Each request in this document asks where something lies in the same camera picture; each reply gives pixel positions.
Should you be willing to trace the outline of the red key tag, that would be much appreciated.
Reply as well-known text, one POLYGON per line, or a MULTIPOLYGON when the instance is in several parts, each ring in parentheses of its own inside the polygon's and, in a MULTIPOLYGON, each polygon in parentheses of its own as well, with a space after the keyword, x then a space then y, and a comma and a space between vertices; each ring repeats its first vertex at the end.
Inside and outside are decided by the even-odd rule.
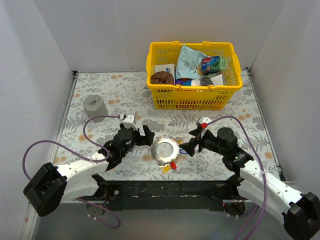
POLYGON ((176 166, 175 162, 173 162, 173 161, 170 163, 170 167, 171 167, 173 170, 176 170, 176 169, 177 169, 177 166, 176 166))

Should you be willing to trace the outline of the yellow key tag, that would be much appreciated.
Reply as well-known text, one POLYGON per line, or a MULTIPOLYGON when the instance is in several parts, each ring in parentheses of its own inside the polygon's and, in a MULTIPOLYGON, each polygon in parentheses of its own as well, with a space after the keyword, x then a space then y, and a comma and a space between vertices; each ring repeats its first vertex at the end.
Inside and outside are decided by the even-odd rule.
POLYGON ((170 169, 171 169, 171 167, 169 165, 167 165, 162 169, 162 173, 166 174, 170 169))

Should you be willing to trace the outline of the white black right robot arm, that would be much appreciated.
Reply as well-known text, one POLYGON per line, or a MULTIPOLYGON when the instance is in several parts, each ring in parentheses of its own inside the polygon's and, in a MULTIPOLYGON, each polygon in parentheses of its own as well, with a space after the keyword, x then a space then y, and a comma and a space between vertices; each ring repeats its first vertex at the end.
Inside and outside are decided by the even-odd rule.
POLYGON ((320 230, 320 199, 304 194, 271 173, 265 173, 254 158, 238 146, 231 128, 222 127, 213 135, 210 130, 192 130, 189 142, 180 148, 193 156, 202 149, 222 155, 224 165, 237 181, 226 186, 232 199, 244 197, 274 216, 294 240, 310 240, 320 230))

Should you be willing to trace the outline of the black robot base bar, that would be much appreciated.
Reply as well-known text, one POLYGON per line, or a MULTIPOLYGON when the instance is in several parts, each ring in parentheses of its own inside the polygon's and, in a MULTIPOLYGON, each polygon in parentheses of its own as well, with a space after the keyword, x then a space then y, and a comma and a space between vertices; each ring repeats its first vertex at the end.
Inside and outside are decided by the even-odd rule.
POLYGON ((197 209, 243 215, 250 210, 228 180, 100 180, 96 193, 82 199, 107 202, 111 211, 197 209))

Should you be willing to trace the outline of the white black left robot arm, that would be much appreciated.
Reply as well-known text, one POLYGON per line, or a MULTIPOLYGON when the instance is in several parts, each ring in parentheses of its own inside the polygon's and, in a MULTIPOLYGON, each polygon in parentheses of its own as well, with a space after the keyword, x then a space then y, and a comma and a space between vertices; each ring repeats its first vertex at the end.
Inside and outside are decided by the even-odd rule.
POLYGON ((54 166, 48 162, 41 166, 23 190, 23 194, 40 217, 52 213, 61 203, 86 197, 101 201, 110 195, 106 181, 101 173, 118 166, 122 159, 135 146, 151 146, 155 137, 147 125, 144 134, 139 129, 120 130, 103 148, 94 153, 89 160, 54 166))

